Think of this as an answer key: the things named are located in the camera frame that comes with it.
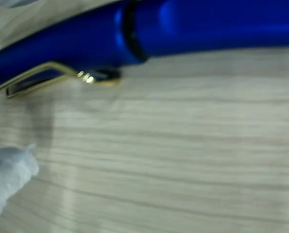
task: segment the light wood surface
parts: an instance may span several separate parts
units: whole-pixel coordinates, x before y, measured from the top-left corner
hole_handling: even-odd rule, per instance
[[[0,9],[0,48],[103,2]],[[116,88],[0,94],[0,147],[36,142],[41,167],[0,233],[289,233],[289,48],[123,72]]]

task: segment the black band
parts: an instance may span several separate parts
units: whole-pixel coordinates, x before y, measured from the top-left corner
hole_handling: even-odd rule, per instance
[[[135,8],[139,3],[138,0],[131,0],[126,6],[122,19],[122,31],[129,50],[141,61],[146,61],[148,56],[142,50],[135,31]]]

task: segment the pen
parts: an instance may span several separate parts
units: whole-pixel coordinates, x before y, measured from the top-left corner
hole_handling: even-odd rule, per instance
[[[48,61],[87,73],[151,57],[274,46],[289,46],[289,0],[121,0],[2,49],[0,85]]]

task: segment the gold pen clip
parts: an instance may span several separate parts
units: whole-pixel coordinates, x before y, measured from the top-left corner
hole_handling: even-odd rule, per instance
[[[24,80],[27,80],[30,77],[33,77],[37,74],[40,74],[48,70],[58,71],[62,75],[47,80],[27,81],[25,83],[23,82]],[[2,85],[0,85],[0,91],[6,90],[6,97],[8,99],[11,99],[14,97],[25,95],[27,93],[38,90],[42,87],[51,85],[53,83],[59,82],[68,76],[77,77],[82,82],[87,84],[97,83],[106,87],[118,85],[120,79],[120,73],[115,70],[113,71],[104,70],[85,73],[83,71],[76,71],[73,68],[70,68],[58,62],[46,62],[38,66],[35,66],[34,68],[29,69],[15,76],[11,80],[3,83]]]

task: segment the wood grain surface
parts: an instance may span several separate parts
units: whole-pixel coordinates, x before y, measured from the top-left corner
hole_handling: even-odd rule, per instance
[[[0,9],[0,48],[104,3]],[[0,147],[41,171],[0,233],[289,233],[289,48],[152,59],[119,87],[0,94]]]

